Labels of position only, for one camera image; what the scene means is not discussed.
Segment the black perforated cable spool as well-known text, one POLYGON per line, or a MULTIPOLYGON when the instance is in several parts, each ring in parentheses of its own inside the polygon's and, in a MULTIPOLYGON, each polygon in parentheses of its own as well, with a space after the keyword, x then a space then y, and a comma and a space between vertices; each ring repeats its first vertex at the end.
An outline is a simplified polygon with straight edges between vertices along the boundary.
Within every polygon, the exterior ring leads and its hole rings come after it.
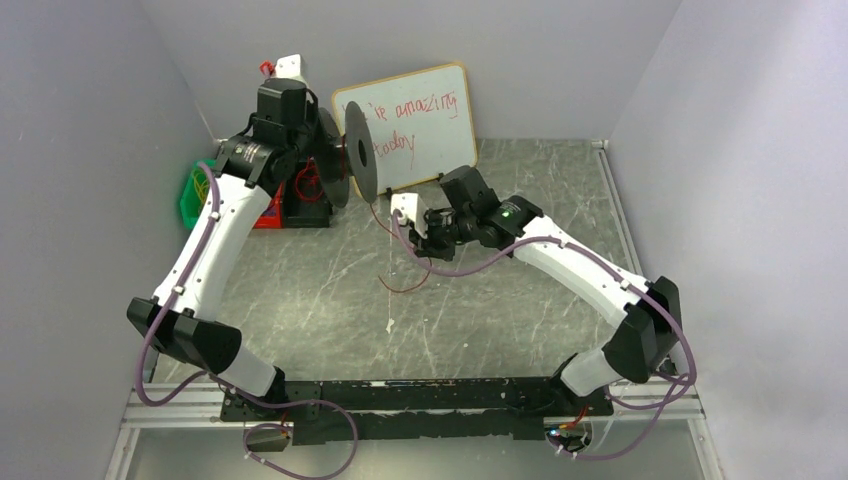
POLYGON ((373 203, 379 191, 378 172, 365 114, 355 101, 350 101, 341 133, 326 108, 321 107, 318 112, 320 129, 313 159, 328 201, 335 208, 344 208, 354 179, 361 198, 373 203))

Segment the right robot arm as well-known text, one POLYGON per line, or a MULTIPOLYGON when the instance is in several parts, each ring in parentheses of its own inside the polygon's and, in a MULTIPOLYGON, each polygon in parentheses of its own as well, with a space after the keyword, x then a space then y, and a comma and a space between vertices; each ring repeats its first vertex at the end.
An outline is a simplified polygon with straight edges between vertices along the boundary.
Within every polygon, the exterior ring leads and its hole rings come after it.
POLYGON ((569 401, 619 380, 647 382, 683 343, 679 290, 666 277, 648 280, 601 257, 565 232, 542 209, 513 195, 498 198, 480 172, 462 166, 439 180, 448 207, 429 208, 417 194, 391 199, 395 231, 407 228, 408 250, 421 265, 450 261, 460 245, 477 242, 556 280, 612 327, 605 344, 571 355, 553 374, 553 389, 569 401))

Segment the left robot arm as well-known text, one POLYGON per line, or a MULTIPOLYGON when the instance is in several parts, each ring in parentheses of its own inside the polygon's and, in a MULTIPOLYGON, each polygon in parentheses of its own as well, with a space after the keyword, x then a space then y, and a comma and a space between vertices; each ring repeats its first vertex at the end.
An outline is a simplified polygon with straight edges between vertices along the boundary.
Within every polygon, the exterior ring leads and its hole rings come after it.
POLYGON ((256 221, 322 132, 317 98, 299 78, 271 78, 257 92, 245 130, 222 141, 213 165, 200 164, 209 191, 175 264, 127 318, 149 350, 194 365, 262 407, 287 402, 284 372, 253 354, 241 331, 218 321, 225 284, 256 221))

